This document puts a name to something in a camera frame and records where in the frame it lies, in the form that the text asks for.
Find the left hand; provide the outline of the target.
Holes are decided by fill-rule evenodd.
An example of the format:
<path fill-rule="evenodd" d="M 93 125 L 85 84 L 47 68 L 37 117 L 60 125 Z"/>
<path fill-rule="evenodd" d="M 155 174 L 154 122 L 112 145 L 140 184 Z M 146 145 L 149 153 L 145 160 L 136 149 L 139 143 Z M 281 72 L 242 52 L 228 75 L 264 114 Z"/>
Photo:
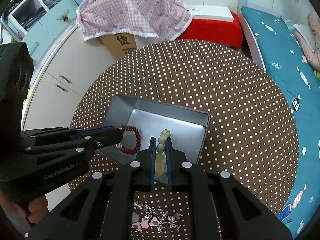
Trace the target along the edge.
<path fill-rule="evenodd" d="M 33 224 L 40 222 L 49 213 L 48 201 L 45 196 L 32 200 L 28 203 L 28 207 L 21 207 L 1 192 L 1 207 L 5 211 L 27 218 Z"/>

